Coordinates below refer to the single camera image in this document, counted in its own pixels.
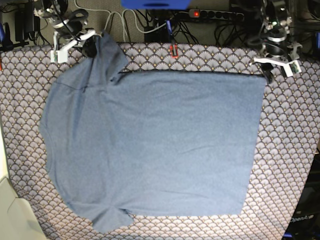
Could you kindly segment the fan patterned table cloth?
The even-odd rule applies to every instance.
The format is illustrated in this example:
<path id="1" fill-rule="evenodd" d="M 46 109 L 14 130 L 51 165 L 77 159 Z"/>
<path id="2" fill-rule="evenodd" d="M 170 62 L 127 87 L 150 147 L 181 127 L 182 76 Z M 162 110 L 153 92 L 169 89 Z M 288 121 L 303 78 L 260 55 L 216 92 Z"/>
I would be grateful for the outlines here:
<path id="1" fill-rule="evenodd" d="M 38 130 L 51 83 L 83 56 L 50 60 L 50 46 L 1 54 L 0 116 L 11 185 L 29 202 L 51 240 L 279 240 L 302 195 L 320 139 L 320 64 L 300 63 L 302 72 L 275 80 L 264 90 L 254 162 L 238 215 L 135 216 L 132 225 L 98 233 L 89 220 L 64 204 L 47 171 Z"/>

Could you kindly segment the blue box overhead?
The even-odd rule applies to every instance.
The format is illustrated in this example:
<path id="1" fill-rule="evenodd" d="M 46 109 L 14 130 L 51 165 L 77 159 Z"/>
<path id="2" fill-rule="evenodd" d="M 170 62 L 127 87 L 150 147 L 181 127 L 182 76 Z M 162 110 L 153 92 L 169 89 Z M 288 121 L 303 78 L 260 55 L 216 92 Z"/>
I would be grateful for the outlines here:
<path id="1" fill-rule="evenodd" d="M 121 5 L 132 10 L 185 10 L 190 2 L 190 0 L 122 0 Z"/>

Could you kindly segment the black power strip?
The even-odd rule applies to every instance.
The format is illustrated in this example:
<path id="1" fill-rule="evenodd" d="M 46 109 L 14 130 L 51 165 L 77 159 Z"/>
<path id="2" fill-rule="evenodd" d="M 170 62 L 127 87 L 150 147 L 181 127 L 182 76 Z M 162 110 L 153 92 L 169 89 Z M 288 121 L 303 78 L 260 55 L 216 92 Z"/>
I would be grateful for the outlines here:
<path id="1" fill-rule="evenodd" d="M 218 11 L 206 9 L 189 9 L 189 17 L 200 20 L 221 20 L 221 21 L 240 21 L 243 22 L 245 16 L 240 12 Z"/>

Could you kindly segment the black OpenArm base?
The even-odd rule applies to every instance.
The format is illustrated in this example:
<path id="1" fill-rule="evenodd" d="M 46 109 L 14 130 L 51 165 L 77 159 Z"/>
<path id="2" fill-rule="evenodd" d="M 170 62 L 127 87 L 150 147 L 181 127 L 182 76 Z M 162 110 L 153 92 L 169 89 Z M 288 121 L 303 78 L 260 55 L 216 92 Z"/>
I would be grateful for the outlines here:
<path id="1" fill-rule="evenodd" d="M 320 154 L 316 153 L 295 212 L 283 240 L 320 238 Z"/>

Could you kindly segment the black power adapter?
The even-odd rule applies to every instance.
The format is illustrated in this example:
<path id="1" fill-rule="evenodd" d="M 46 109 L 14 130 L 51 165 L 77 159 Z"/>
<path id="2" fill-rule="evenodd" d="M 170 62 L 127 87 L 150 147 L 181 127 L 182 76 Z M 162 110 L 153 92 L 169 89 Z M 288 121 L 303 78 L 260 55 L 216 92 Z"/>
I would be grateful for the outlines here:
<path id="1" fill-rule="evenodd" d="M 24 42 L 36 41 L 36 33 L 40 30 L 40 18 L 34 14 L 35 4 L 29 0 L 26 3 L 19 3 L 14 13 L 15 40 Z"/>

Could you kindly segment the red black clamp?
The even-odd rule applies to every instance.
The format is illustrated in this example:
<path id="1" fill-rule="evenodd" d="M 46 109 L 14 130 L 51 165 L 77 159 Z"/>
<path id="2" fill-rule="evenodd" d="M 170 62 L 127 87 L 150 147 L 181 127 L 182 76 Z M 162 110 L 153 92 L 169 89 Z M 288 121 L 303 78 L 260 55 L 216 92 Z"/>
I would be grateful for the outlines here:
<path id="1" fill-rule="evenodd" d="M 179 57 L 178 46 L 176 44 L 171 44 L 169 46 L 169 50 L 172 58 L 176 59 Z"/>

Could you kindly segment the blue grey T-shirt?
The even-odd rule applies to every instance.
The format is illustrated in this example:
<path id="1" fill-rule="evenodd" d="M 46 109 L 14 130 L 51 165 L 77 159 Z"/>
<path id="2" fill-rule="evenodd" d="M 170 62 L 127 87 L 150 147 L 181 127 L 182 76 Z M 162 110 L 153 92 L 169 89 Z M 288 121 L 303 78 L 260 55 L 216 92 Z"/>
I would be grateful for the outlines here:
<path id="1" fill-rule="evenodd" d="M 108 34 L 51 85 L 39 122 L 46 170 L 101 233 L 132 215 L 237 215 L 248 191 L 266 80 L 140 71 Z"/>

